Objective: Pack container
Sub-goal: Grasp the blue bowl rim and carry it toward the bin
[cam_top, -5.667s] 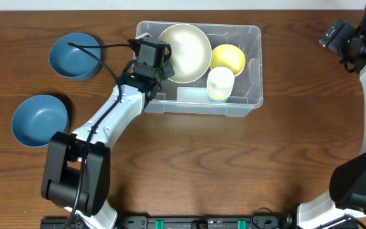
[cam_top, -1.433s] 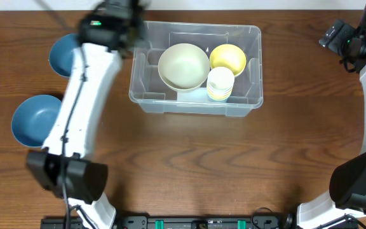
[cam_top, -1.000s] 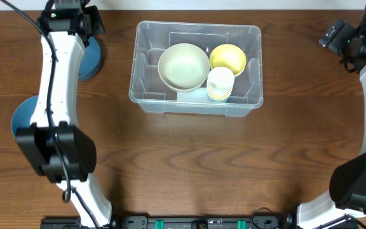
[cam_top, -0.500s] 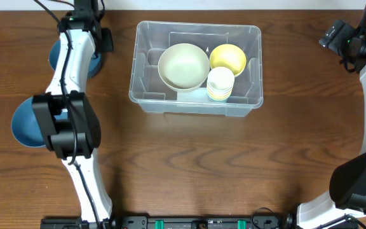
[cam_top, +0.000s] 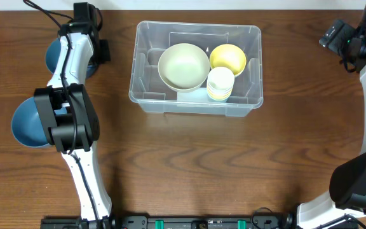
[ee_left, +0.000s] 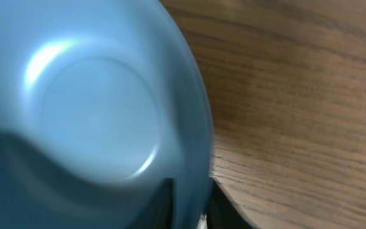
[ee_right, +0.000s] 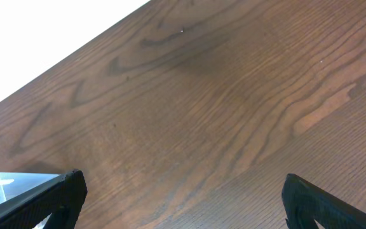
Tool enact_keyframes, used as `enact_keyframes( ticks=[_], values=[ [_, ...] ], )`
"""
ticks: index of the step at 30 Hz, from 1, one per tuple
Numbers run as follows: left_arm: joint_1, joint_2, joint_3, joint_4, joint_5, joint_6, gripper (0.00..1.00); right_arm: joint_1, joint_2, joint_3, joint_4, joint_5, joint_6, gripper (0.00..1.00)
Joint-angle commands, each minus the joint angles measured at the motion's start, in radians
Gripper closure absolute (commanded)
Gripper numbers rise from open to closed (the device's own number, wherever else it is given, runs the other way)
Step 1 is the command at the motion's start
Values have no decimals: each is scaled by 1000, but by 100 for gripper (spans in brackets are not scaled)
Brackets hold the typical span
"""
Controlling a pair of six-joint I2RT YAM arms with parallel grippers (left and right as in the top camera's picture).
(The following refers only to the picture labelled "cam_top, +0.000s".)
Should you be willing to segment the cream large bowl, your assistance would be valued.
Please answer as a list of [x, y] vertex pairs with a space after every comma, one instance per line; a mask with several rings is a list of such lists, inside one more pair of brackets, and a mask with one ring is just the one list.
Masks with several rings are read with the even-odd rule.
[[189, 43], [169, 47], [158, 61], [161, 80], [175, 92], [193, 92], [199, 89], [209, 71], [207, 54], [198, 46]]

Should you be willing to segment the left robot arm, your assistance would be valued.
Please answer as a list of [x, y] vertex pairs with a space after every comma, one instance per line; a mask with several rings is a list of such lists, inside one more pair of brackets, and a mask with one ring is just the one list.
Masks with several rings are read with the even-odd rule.
[[81, 219], [98, 225], [111, 214], [97, 161], [98, 116], [85, 88], [88, 66], [108, 61], [99, 38], [102, 16], [94, 5], [73, 6], [74, 16], [58, 30], [60, 55], [51, 80], [34, 92], [43, 132], [67, 163], [81, 205]]

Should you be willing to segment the light blue cup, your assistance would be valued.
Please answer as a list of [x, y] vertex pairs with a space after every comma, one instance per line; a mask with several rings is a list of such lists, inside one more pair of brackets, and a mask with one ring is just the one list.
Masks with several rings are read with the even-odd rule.
[[210, 96], [207, 97], [209, 102], [218, 102], [218, 103], [226, 103], [229, 97], [225, 97], [223, 99], [214, 99]]

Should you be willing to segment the yellow small bowl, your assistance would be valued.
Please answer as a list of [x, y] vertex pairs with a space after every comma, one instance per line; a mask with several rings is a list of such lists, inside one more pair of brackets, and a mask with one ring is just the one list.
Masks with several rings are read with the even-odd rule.
[[213, 49], [209, 61], [211, 69], [226, 67], [237, 77], [244, 71], [247, 57], [241, 48], [232, 44], [223, 44]]

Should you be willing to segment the yellow cup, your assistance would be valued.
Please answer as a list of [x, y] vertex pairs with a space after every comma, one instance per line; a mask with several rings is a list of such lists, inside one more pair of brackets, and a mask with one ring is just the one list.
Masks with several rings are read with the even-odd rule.
[[214, 99], [223, 99], [225, 97], [229, 97], [231, 95], [231, 90], [224, 92], [224, 93], [217, 93], [217, 92], [212, 92], [211, 90], [207, 90], [207, 94], [208, 96], [214, 98]]

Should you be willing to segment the dark blue bowl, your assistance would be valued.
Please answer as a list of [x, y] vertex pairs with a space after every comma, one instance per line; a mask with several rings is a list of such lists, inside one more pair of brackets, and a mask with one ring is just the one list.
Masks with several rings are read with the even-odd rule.
[[[54, 73], [57, 62], [61, 52], [61, 44], [59, 39], [55, 39], [50, 46], [48, 47], [45, 54], [45, 64], [49, 70], [49, 72]], [[86, 78], [90, 78], [97, 70], [98, 66], [90, 64], [87, 67]]]
[[48, 101], [30, 97], [25, 100], [11, 120], [11, 131], [14, 138], [21, 144], [30, 148], [45, 148], [53, 146], [51, 127], [57, 127], [56, 118], [66, 115], [65, 106], [53, 109]]

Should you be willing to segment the cream cup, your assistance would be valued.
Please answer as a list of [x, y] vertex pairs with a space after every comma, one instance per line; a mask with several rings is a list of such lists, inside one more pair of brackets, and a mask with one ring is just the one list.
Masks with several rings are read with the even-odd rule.
[[207, 77], [207, 86], [216, 90], [229, 90], [234, 85], [234, 74], [226, 67], [213, 68]]

